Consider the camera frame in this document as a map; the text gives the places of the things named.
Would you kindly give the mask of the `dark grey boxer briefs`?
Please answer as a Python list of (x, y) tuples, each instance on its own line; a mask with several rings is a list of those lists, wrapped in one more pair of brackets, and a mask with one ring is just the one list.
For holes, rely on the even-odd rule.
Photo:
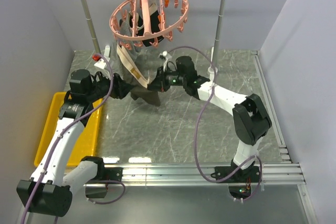
[(142, 75), (127, 49), (121, 45), (117, 45), (116, 53), (123, 80), (133, 86), (130, 91), (131, 98), (134, 101), (141, 98), (147, 104), (159, 107), (161, 101), (158, 92), (147, 89), (149, 80)]

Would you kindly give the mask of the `pink round clip hanger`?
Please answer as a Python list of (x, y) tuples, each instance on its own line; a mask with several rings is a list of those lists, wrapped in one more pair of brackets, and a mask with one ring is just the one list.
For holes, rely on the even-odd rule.
[[(175, 9), (179, 9), (181, 13), (179, 14), (178, 20), (174, 23), (168, 23), (166, 19), (166, 9), (172, 4)], [(151, 32), (151, 21), (150, 16), (156, 10), (159, 11), (159, 29), (158, 33)], [(173, 40), (173, 31), (176, 29), (179, 32), (183, 32), (184, 24), (187, 23), (189, 11), (188, 0), (126, 0), (122, 2), (112, 13), (109, 21), (110, 29), (113, 36), (118, 43), (119, 39), (136, 41), (137, 47), (143, 47), (143, 40), (155, 39), (151, 46), (157, 47), (159, 42), (163, 39), (168, 41)], [(119, 20), (125, 20), (127, 15), (132, 16), (132, 35), (130, 37), (120, 34)], [(144, 28), (143, 36), (138, 36), (138, 19), (139, 16), (143, 18), (143, 25), (140, 28)]]

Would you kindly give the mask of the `grey striped underwear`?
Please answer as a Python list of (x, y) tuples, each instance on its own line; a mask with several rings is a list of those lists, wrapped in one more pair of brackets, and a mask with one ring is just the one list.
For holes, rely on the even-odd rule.
[[(119, 20), (120, 34), (130, 37), (132, 35), (131, 25), (132, 16), (127, 15), (125, 20)], [(137, 66), (137, 58), (140, 56), (141, 48), (137, 47), (136, 41), (119, 39), (116, 46), (116, 58), (119, 61), (120, 69), (123, 71), (123, 77), (132, 76), (136, 80), (145, 79)]]

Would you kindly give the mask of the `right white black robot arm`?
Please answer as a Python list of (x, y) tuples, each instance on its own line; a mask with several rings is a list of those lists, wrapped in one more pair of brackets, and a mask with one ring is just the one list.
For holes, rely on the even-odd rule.
[(164, 64), (157, 69), (154, 80), (147, 86), (148, 90), (166, 92), (171, 86), (180, 86), (189, 96), (211, 103), (233, 117), (239, 142), (232, 160), (231, 174), (234, 180), (243, 182), (250, 175), (249, 169), (256, 159), (261, 140), (272, 127), (260, 96), (230, 91), (199, 75), (189, 56), (178, 57), (175, 70), (169, 68), (169, 53), (165, 51), (159, 57)]

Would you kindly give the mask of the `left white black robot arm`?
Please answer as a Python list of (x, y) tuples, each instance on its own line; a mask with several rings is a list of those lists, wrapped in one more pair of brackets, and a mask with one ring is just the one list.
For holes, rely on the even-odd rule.
[(16, 191), (24, 205), (21, 223), (28, 212), (63, 217), (69, 210), (74, 194), (87, 182), (102, 182), (106, 177), (101, 157), (85, 156), (79, 165), (65, 175), (68, 159), (87, 126), (94, 102), (108, 98), (123, 99), (133, 85), (117, 73), (105, 77), (98, 71), (92, 75), (86, 69), (70, 76), (70, 89), (58, 114), (55, 133), (40, 164), (29, 180), (20, 180)]

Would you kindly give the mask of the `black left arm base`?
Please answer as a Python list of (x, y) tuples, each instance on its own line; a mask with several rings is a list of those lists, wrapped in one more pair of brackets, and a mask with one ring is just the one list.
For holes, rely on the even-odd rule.
[(105, 199), (112, 185), (121, 185), (122, 167), (105, 168), (100, 178), (94, 178), (85, 185), (85, 196), (89, 201)]

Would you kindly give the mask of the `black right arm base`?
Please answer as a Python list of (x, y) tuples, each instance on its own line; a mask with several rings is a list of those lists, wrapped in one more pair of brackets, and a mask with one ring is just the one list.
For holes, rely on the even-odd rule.
[[(237, 167), (234, 162), (231, 162), (230, 166), (215, 166), (211, 178), (218, 181), (228, 176)], [(262, 182), (262, 171), (262, 168), (252, 162), (246, 169), (240, 168), (232, 177), (225, 180), (225, 183), (229, 183), (228, 190), (233, 200), (244, 202), (253, 196), (256, 191), (253, 191), (251, 184), (257, 183), (256, 190), (259, 188)]]

